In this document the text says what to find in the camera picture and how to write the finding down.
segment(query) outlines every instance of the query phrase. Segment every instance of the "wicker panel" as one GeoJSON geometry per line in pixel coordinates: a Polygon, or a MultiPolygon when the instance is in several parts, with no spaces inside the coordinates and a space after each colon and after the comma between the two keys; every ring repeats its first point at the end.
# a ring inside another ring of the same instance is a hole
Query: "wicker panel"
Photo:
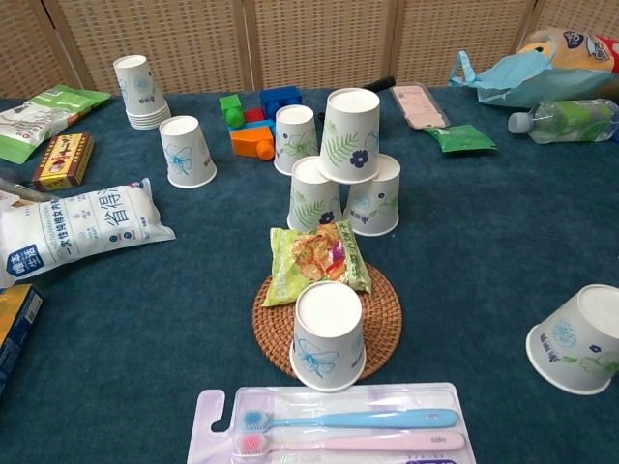
{"type": "Polygon", "coordinates": [[[525,0],[400,0],[396,55],[397,82],[447,85],[459,50],[476,71],[516,50],[533,2],[525,0]]]}
{"type": "Polygon", "coordinates": [[[112,63],[130,54],[148,58],[164,92],[251,87],[241,0],[45,2],[56,3],[49,9],[62,15],[98,90],[119,93],[112,63]]]}
{"type": "Polygon", "coordinates": [[[27,99],[56,84],[75,83],[63,77],[54,50],[28,2],[0,0],[0,44],[0,98],[27,99]]]}
{"type": "Polygon", "coordinates": [[[538,8],[540,18],[530,30],[564,27],[619,39],[619,0],[545,0],[538,8]]]}
{"type": "Polygon", "coordinates": [[[255,87],[343,87],[384,77],[396,3],[248,0],[255,87]]]}

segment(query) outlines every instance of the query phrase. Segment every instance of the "toothbrush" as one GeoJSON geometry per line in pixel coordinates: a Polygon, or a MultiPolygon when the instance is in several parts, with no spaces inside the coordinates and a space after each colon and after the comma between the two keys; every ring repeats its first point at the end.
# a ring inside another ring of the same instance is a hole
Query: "toothbrush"
{"type": "Polygon", "coordinates": [[[449,428],[457,423],[451,409],[409,409],[405,411],[368,411],[362,413],[328,414],[317,418],[274,419],[262,411],[247,411],[243,416],[246,432],[266,432],[273,427],[336,427],[336,428],[449,428]]]}
{"type": "Polygon", "coordinates": [[[351,450],[351,451],[454,451],[464,447],[462,434],[457,432],[413,432],[395,435],[362,435],[334,437],[297,443],[270,443],[265,435],[242,435],[238,454],[258,456],[278,450],[351,450]]]}

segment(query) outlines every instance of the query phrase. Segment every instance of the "red building block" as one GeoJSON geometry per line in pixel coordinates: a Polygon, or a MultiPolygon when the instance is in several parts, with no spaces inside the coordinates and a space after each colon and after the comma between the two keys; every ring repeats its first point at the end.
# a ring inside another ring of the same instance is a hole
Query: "red building block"
{"type": "Polygon", "coordinates": [[[248,109],[245,112],[245,122],[246,123],[255,123],[256,121],[264,121],[266,118],[264,116],[264,111],[262,108],[254,108],[248,109]]]}

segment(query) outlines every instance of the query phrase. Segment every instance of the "toy blocks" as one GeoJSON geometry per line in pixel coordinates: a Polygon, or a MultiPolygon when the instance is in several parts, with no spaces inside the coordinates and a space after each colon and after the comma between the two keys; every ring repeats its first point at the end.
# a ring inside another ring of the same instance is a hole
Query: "toy blocks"
{"type": "Polygon", "coordinates": [[[292,85],[261,91],[261,107],[245,112],[237,94],[221,97],[220,107],[234,154],[272,160],[275,157],[275,115],[283,106],[301,102],[301,92],[292,85]]]}
{"type": "Polygon", "coordinates": [[[243,129],[254,129],[254,128],[268,128],[271,131],[273,137],[275,137],[275,121],[272,119],[264,119],[262,121],[254,121],[253,123],[247,122],[240,128],[233,128],[228,126],[228,131],[242,131],[243,129]]]}
{"type": "Polygon", "coordinates": [[[260,92],[260,104],[267,119],[275,121],[275,114],[278,110],[289,104],[301,104],[301,92],[294,85],[288,87],[278,87],[275,89],[265,89],[260,92]]]}
{"type": "Polygon", "coordinates": [[[264,121],[266,119],[262,108],[248,109],[244,115],[247,123],[255,123],[256,121],[264,121]]]}
{"type": "Polygon", "coordinates": [[[220,107],[225,123],[233,128],[240,128],[245,123],[243,107],[237,94],[220,98],[220,107]]]}
{"type": "Polygon", "coordinates": [[[268,127],[234,130],[230,133],[232,149],[241,157],[269,161],[275,157],[275,143],[268,127]]]}

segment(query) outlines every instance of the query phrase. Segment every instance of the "blue carpet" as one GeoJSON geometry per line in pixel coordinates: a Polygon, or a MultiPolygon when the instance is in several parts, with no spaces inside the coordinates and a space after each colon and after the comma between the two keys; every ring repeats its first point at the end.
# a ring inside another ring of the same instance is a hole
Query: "blue carpet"
{"type": "MultiPolygon", "coordinates": [[[[381,152],[402,166],[400,225],[358,238],[404,312],[393,358],[367,383],[453,382],[479,463],[619,462],[619,388],[562,392],[531,367],[524,338],[588,283],[619,285],[619,146],[540,146],[507,132],[507,108],[463,89],[434,90],[453,125],[474,124],[496,152],[444,155],[381,94],[381,152]]],[[[324,111],[328,91],[306,91],[324,111]]],[[[170,95],[197,117],[218,176],[183,190],[166,180],[157,130],[133,130],[113,99],[68,132],[95,150],[81,188],[151,179],[177,240],[83,259],[36,277],[46,301],[0,397],[0,461],[172,463],[187,458],[198,394],[297,386],[251,330],[270,272],[268,232],[285,227],[289,179],[232,154],[217,98],[170,95]]],[[[257,94],[242,94],[246,108],[257,94]]],[[[0,110],[16,101],[0,101],[0,110]]],[[[318,135],[321,127],[318,124],[318,135]]],[[[29,178],[44,146],[23,165],[29,178]]]]}

